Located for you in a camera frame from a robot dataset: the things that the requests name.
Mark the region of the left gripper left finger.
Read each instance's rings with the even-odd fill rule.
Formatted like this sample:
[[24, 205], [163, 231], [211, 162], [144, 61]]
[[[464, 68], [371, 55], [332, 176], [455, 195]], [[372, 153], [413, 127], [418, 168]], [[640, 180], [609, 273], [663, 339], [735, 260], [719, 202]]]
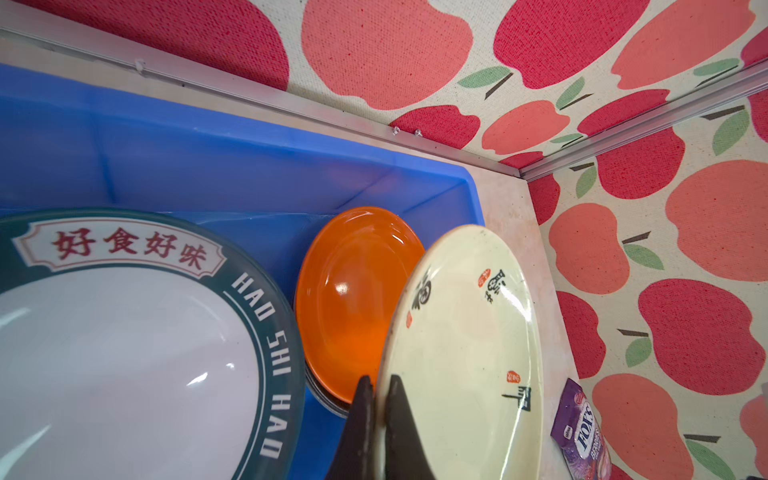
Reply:
[[339, 445], [325, 476], [326, 480], [373, 478], [375, 422], [374, 388], [370, 377], [365, 375], [358, 381]]

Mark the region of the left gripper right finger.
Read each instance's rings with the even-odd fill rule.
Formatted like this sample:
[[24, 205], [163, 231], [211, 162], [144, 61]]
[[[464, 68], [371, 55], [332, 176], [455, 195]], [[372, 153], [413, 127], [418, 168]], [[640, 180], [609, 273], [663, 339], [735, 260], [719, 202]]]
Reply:
[[434, 480], [435, 476], [424, 453], [405, 385], [398, 375], [390, 377], [384, 422], [385, 478]]

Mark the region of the cream floral plate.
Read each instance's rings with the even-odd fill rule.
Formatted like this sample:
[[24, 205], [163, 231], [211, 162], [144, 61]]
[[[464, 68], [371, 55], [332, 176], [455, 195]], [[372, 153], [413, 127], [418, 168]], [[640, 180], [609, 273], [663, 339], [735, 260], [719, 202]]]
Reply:
[[522, 268], [478, 225], [438, 239], [393, 314], [377, 382], [373, 475], [387, 454], [412, 453], [385, 423], [391, 380], [408, 400], [425, 468], [407, 479], [534, 479], [543, 443], [542, 358]]

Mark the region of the orange plastic plate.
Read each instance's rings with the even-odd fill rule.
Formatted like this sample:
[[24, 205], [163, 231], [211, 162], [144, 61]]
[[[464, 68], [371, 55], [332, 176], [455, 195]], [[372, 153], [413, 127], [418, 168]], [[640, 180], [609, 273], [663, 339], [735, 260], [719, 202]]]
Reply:
[[346, 414], [358, 380], [375, 381], [402, 290], [425, 253], [411, 227], [378, 207], [330, 220], [300, 269], [294, 310], [319, 401]]

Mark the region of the green rim plate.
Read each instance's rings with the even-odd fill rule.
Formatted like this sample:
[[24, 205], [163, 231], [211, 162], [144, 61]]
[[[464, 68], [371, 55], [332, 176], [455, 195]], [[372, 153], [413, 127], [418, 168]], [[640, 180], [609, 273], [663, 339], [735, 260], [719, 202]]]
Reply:
[[284, 479], [304, 358], [277, 283], [200, 226], [1, 219], [5, 479]]

